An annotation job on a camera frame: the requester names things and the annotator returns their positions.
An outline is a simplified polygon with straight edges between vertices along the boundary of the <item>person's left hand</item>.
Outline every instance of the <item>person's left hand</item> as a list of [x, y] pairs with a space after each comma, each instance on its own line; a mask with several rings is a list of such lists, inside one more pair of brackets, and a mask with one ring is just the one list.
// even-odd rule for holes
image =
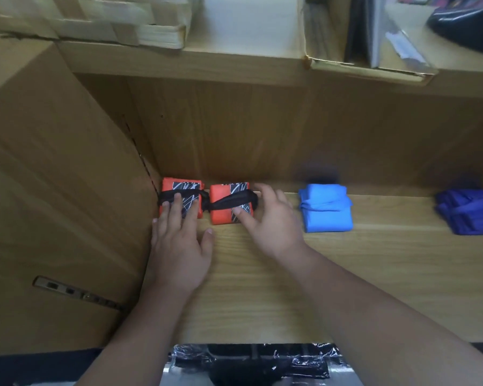
[[191, 294], [200, 286], [211, 265], [214, 234], [209, 228], [201, 243], [197, 241], [198, 199], [193, 201], [184, 222], [181, 210], [181, 194], [175, 194], [171, 208], [168, 202], [163, 203], [159, 219], [152, 224], [147, 270], [152, 275], [152, 285]]

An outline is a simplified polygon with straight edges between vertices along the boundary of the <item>black and white patterned label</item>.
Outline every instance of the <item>black and white patterned label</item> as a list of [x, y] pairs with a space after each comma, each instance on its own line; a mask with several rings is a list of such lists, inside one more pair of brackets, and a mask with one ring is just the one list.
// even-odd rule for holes
[[[249, 187], [248, 183], [231, 183], [229, 185], [231, 186], [231, 194], [234, 194], [235, 192], [238, 192], [238, 191], [243, 191]], [[243, 210], [245, 210], [250, 214], [250, 203], [245, 203], [238, 207], [241, 207]], [[231, 209], [231, 221], [235, 223], [239, 222], [236, 215], [234, 215], [232, 209]]]
[[[191, 181], [174, 181], [172, 189], [200, 189], [200, 183], [193, 183]], [[184, 198], [182, 201], [182, 217], [186, 217], [186, 213], [192, 207], [192, 202], [198, 199], [199, 195], [192, 195]]]

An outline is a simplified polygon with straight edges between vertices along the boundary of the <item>blue folded bag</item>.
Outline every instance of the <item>blue folded bag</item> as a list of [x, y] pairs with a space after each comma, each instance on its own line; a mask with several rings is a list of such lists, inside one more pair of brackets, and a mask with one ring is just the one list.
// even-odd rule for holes
[[435, 196], [435, 209], [455, 234], [483, 235], [483, 190], [450, 189]]
[[347, 188], [338, 184], [308, 184], [299, 190], [300, 209], [306, 233], [352, 230]]

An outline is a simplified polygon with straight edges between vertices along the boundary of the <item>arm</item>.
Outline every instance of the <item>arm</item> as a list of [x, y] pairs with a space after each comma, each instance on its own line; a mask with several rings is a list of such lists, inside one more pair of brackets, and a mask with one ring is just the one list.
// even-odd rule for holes
[[242, 209], [235, 214], [261, 250], [296, 279], [363, 384], [483, 386], [478, 350], [311, 249], [285, 194], [259, 188], [262, 221]]
[[147, 274], [153, 282], [78, 386], [159, 384], [177, 321], [211, 264], [213, 232], [208, 229], [199, 245], [198, 208], [195, 201], [181, 227], [181, 195], [175, 195], [171, 209], [163, 203], [152, 225]]

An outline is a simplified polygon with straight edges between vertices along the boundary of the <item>light blue folded fabric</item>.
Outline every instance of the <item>light blue folded fabric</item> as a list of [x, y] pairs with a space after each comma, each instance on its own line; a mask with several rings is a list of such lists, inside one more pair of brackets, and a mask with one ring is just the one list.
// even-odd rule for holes
[[306, 233], [348, 232], [352, 230], [347, 188], [339, 184], [308, 184], [299, 190]]

